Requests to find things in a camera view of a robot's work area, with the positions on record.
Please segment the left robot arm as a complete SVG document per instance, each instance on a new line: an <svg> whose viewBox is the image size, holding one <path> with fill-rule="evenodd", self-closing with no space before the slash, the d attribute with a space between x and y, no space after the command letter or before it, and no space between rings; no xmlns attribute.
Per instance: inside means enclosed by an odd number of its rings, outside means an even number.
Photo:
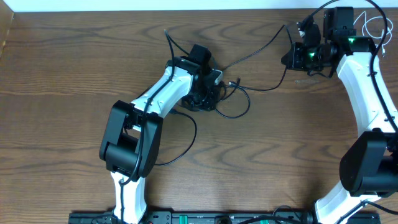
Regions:
<svg viewBox="0 0 398 224"><path fill-rule="evenodd" d="M174 57L160 80L130 103L112 106L99 158L115 184L116 205L112 223L139 223L147 209L145 181L159 154L164 118L184 97L207 94L218 86L223 72L208 60Z"/></svg>

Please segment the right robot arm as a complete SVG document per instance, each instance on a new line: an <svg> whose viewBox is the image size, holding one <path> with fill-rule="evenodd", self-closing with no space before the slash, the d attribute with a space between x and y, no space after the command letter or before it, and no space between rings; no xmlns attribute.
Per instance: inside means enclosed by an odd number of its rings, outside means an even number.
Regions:
<svg viewBox="0 0 398 224"><path fill-rule="evenodd" d="M340 160L339 182L302 223L368 223L372 216L360 210L397 192L397 108L381 75L379 46L358 35L354 24L352 7L327 9L322 26L307 16L297 24L301 41L281 60L286 69L310 76L330 68L346 89L358 130Z"/></svg>

